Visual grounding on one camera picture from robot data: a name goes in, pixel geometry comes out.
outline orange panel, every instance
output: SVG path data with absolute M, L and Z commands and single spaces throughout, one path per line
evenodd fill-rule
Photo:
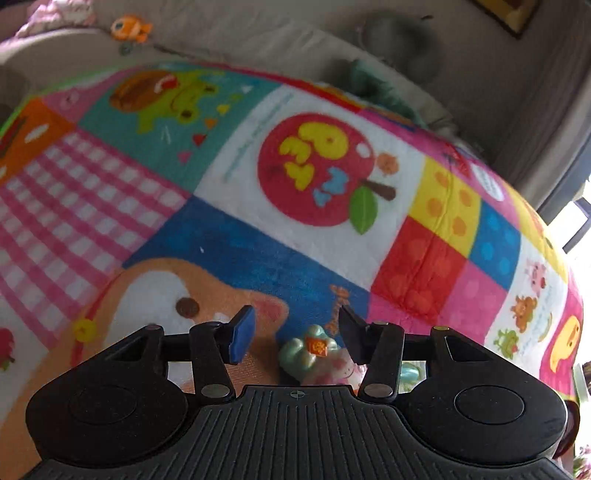
M 0 184 L 74 128 L 39 98 L 30 100 L 0 140 Z

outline yellow letter print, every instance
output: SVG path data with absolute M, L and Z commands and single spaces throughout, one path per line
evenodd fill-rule
M 300 192 L 303 192 L 314 178 L 314 165 L 310 163 L 299 166 L 297 163 L 289 161 L 284 166 L 287 176 L 295 180 L 295 187 Z
M 302 140 L 312 142 L 318 155 L 329 160 L 343 158 L 349 150 L 347 135 L 334 125 L 306 122 L 300 125 L 298 135 Z
M 279 154 L 294 156 L 295 163 L 284 163 L 285 172 L 295 180 L 296 189 L 303 192 L 314 178 L 314 165 L 306 164 L 312 155 L 312 147 L 306 141 L 314 145 L 321 157 L 338 160 L 348 152 L 349 139 L 340 128 L 321 122 L 301 124 L 298 135 L 299 138 L 287 137 L 279 146 Z
M 306 163 L 312 154 L 312 147 L 297 137 L 287 137 L 279 146 L 281 155 L 294 155 L 299 165 Z

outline black circular pad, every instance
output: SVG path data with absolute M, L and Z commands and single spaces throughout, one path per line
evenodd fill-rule
M 447 362 L 408 394 L 406 405 L 404 417 L 416 436 L 440 453 L 477 465 L 541 458 L 566 425 L 562 399 L 502 359 Z
M 83 364 L 39 390 L 27 427 L 43 457 L 79 466 L 129 463 L 181 427 L 187 400 L 139 362 Z
M 525 405 L 511 390 L 480 385 L 460 393 L 456 397 L 456 408 L 469 420 L 485 425 L 503 425 L 521 417 Z
M 81 422 L 109 425 L 129 417 L 137 407 L 135 394 L 114 385 L 94 385 L 70 400 L 70 413 Z

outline blue polka dots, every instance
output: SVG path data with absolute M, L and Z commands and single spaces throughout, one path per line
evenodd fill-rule
M 495 232 L 501 228 L 499 219 L 495 215 L 489 215 L 486 221 L 488 222 L 490 229 L 494 230 Z
M 517 232 L 517 230 L 505 230 L 505 241 L 508 245 L 512 247 L 519 245 L 519 241 L 521 240 L 521 236 Z
M 482 254 L 482 258 L 487 261 L 491 261 L 495 256 L 495 247 L 493 247 L 491 244 L 482 244 L 480 253 Z
M 499 272 L 501 272 L 501 275 L 508 275 L 509 272 L 511 271 L 511 262 L 509 261 L 508 258 L 501 258 L 501 260 L 499 261 Z
M 501 287 L 509 290 L 520 247 L 521 234 L 483 201 L 470 260 Z

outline yellow square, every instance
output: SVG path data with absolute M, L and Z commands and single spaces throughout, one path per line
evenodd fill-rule
M 505 183 L 505 188 L 513 200 L 513 205 L 515 205 L 521 233 L 540 251 L 556 273 L 568 283 L 569 269 L 564 260 L 564 252 L 559 247 L 558 249 L 555 248 L 554 244 L 548 239 L 548 227 L 519 193 L 507 183 Z
M 467 258 L 478 231 L 480 202 L 474 190 L 427 157 L 409 215 Z

